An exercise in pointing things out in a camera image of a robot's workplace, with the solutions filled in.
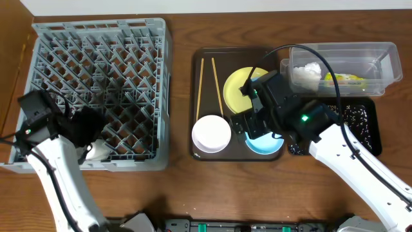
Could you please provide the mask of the light blue bowl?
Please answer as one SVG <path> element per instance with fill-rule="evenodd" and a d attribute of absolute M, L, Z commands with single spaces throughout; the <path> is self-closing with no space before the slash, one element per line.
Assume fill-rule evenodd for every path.
<path fill-rule="evenodd" d="M 267 133 L 256 139 L 251 139 L 246 133 L 245 143 L 250 150 L 260 155 L 271 155 L 281 149 L 284 144 L 282 136 L 276 133 Z"/>

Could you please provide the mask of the white cup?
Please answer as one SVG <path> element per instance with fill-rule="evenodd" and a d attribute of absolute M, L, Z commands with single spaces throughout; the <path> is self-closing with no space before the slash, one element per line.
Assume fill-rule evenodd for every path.
<path fill-rule="evenodd" d="M 109 157 L 111 149 L 107 146 L 106 142 L 102 139 L 97 139 L 88 146 L 88 152 L 86 154 L 86 160 L 100 161 Z"/>

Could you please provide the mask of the yellow plate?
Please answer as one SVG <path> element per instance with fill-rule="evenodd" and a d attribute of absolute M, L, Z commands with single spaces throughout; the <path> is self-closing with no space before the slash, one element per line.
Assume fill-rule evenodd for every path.
<path fill-rule="evenodd" d="M 240 88 L 250 74 L 252 67 L 244 67 L 229 75 L 223 87 L 224 101 L 232 113 L 241 113 L 252 108 L 249 97 L 243 96 Z"/>

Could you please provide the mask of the pink bowl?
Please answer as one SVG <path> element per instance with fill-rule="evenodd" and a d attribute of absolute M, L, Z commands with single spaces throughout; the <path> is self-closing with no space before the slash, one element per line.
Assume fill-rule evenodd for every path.
<path fill-rule="evenodd" d="M 225 149 L 231 140 L 228 122 L 217 115 L 206 115 L 192 127 L 194 145 L 204 153 L 217 153 Z"/>

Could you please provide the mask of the white napkin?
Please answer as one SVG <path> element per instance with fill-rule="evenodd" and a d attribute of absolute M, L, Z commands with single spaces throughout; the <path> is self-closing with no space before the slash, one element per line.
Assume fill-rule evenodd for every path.
<path fill-rule="evenodd" d="M 292 82 L 306 90 L 317 92 L 321 80 L 321 66 L 318 63 L 308 63 L 293 69 Z"/>

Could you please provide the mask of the wooden chopstick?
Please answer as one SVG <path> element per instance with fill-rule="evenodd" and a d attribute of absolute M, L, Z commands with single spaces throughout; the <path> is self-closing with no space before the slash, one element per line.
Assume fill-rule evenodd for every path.
<path fill-rule="evenodd" d="M 220 86 L 219 86 L 218 76 L 217 76 L 217 71 L 216 71 L 216 63 L 215 63 L 215 59 L 213 57 L 211 58 L 211 62 L 212 62 L 212 69 L 213 69 L 214 80 L 215 80 L 215 85 L 216 85 L 216 91 L 217 91 L 217 96 L 218 96 L 218 102 L 219 102 L 219 107 L 220 107 L 220 113 L 221 113 L 221 116 L 224 117 L 223 105 L 222 105 L 222 101 L 221 101 Z"/>
<path fill-rule="evenodd" d="M 203 82 L 203 67 L 204 67 L 204 58 L 201 58 L 200 79 L 199 79 L 199 85 L 198 85 L 198 98 L 197 98 L 197 105 L 196 105 L 196 122 L 198 121 L 199 114 L 200 114 L 201 89 L 202 89 L 202 82 Z"/>

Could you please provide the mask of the yellow green wrapper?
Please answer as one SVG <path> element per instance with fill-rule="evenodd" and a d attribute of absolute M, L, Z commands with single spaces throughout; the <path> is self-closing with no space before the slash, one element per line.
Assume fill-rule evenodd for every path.
<path fill-rule="evenodd" d="M 337 79 L 339 86 L 343 86 L 343 87 L 354 86 L 354 87 L 359 87 L 359 88 L 366 87 L 366 80 L 356 75 L 346 74 L 346 73 L 336 73 L 335 77 Z M 327 73 L 325 75 L 324 85 L 331 86 L 332 88 L 334 87 L 334 81 L 333 81 L 333 77 L 331 73 Z"/>

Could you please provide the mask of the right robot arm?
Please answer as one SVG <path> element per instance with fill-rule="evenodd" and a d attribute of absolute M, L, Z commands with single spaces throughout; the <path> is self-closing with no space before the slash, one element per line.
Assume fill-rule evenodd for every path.
<path fill-rule="evenodd" d="M 303 102 L 276 71 L 247 78 L 240 88 L 252 103 L 231 117 L 236 133 L 305 145 L 307 152 L 333 170 L 378 216 L 387 231 L 411 231 L 411 186 L 397 177 L 353 135 L 342 119 L 320 101 Z"/>

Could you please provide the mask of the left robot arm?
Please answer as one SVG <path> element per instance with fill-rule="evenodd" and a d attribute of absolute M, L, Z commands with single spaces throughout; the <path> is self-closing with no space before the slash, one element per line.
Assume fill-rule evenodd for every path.
<path fill-rule="evenodd" d="M 61 111 L 49 92 L 34 90 L 18 99 L 26 116 L 14 146 L 35 170 L 57 231 L 107 231 L 80 165 L 106 125 L 101 113 L 85 106 L 74 115 Z"/>

